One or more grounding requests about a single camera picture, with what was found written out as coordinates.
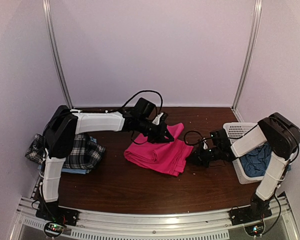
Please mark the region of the pink shirt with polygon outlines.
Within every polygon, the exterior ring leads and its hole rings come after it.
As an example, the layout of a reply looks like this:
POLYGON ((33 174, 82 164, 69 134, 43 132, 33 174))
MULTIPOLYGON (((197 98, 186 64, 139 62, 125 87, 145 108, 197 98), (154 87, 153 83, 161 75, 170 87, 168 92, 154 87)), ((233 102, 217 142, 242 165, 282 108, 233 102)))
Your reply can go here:
POLYGON ((193 147, 178 139, 184 125, 169 125, 168 131, 174 137, 169 143, 149 143, 147 138, 139 134, 138 144, 132 143, 123 153, 124 158, 139 167, 177 177, 184 172, 186 158, 192 153, 193 147))

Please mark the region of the black white plaid shirt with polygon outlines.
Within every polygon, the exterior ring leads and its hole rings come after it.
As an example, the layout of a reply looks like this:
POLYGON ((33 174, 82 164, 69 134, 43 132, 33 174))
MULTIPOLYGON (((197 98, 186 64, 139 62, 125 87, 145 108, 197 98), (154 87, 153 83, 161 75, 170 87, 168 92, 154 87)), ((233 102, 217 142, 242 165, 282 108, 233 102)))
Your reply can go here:
MULTIPOLYGON (((90 142, 90 136, 87 133, 77 134, 74 138, 73 148, 62 168, 93 170, 102 160, 106 148, 98 143, 90 142)), ((36 134, 26 150, 25 157, 39 165, 44 159, 44 138, 36 134)))

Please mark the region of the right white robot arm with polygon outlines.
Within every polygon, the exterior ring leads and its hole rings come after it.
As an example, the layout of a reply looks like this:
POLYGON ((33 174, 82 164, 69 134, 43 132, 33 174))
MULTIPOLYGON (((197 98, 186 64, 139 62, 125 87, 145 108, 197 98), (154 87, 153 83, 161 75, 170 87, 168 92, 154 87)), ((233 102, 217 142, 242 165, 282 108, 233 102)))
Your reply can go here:
POLYGON ((249 220, 258 220, 269 201, 285 179, 288 165, 299 152, 300 128, 278 112, 257 123, 228 122, 195 143, 196 149, 187 161, 209 167, 213 161, 235 162, 243 166, 256 165, 259 186, 246 210, 249 220))

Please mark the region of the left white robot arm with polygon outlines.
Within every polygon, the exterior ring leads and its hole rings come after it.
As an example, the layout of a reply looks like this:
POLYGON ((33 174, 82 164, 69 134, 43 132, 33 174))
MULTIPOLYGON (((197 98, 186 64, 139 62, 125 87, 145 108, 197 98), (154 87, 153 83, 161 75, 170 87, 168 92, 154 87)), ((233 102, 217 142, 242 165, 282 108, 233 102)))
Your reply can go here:
POLYGON ((149 119, 155 107, 154 103, 143 97, 128 109, 102 113, 75 111, 61 105, 42 134, 44 175, 39 192, 45 203, 41 210, 43 215, 51 222, 62 218, 61 209, 55 205, 59 199, 62 167, 74 147, 76 135, 104 131, 139 132, 152 144, 173 142, 175 139, 165 122, 167 113, 161 112, 153 120, 149 119))

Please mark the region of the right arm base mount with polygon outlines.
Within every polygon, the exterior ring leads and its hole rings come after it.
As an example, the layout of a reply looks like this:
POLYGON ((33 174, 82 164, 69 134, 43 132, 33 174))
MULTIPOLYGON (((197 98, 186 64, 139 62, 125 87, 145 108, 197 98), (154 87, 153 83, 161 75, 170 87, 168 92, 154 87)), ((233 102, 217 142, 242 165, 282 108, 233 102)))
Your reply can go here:
POLYGON ((234 206, 229 210, 228 214, 231 224, 236 226, 254 221, 261 221, 264 218, 271 217, 272 211, 270 209, 266 209, 262 213, 255 213, 252 211, 250 205, 245 207, 234 206))

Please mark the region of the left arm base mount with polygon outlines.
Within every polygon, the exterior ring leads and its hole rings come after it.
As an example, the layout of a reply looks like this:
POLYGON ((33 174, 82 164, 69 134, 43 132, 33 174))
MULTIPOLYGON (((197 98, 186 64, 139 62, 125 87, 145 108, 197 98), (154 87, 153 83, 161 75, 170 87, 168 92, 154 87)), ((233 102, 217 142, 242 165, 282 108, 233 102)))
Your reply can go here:
POLYGON ((45 206, 39 206, 35 216, 60 225, 76 226, 79 212, 77 210, 64 207, 47 209, 45 206))

